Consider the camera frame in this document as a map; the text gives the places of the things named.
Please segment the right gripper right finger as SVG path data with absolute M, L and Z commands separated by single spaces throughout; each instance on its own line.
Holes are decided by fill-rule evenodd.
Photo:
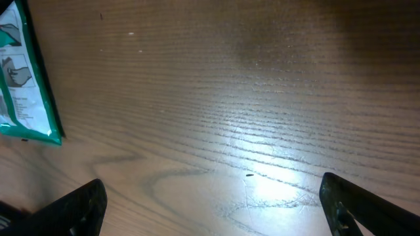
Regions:
M 418 235 L 419 216 L 344 178 L 326 172 L 319 198 L 332 235 Z

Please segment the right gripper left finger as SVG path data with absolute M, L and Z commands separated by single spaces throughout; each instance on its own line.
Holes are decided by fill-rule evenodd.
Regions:
M 1 203 L 2 235 L 98 236 L 107 207 L 104 184 L 94 179 L 35 213 Z

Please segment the green 3M package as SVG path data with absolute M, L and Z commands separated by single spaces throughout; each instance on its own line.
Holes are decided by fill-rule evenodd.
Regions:
M 1 2 L 1 134 L 60 146 L 64 130 L 27 1 Z

